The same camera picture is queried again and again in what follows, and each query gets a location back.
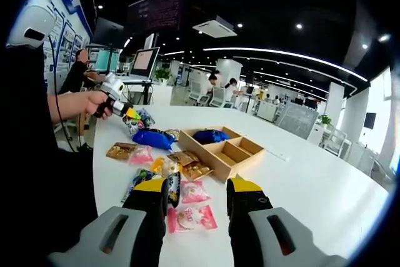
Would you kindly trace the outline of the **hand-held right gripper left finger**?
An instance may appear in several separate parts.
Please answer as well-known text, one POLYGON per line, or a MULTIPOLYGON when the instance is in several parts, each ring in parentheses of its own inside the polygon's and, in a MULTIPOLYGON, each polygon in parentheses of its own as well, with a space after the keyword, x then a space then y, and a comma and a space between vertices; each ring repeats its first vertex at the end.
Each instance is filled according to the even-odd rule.
POLYGON ((121 207, 99 215, 81 231, 80 266, 158 266, 166 234, 167 181, 134 187, 121 207))

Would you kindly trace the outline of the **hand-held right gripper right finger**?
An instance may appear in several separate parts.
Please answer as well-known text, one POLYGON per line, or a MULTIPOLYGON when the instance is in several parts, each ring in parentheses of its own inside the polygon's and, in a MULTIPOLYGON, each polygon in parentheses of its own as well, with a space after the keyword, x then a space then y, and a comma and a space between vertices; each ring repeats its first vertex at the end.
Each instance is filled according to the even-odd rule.
POLYGON ((228 233, 235 266, 322 266, 313 234, 284 208, 274 208, 251 181, 227 180, 228 233))

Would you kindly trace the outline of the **person's left hand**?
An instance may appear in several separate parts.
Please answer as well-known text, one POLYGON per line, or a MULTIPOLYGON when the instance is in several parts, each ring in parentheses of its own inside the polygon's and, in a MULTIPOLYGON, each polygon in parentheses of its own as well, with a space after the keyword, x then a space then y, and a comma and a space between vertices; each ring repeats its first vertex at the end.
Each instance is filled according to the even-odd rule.
POLYGON ((93 116, 97 114, 99 118, 107 119, 111 116, 112 111, 108 108, 102 113, 100 105, 105 104, 108 96, 102 91, 85 91, 73 93, 73 108, 77 113, 88 113, 93 116))

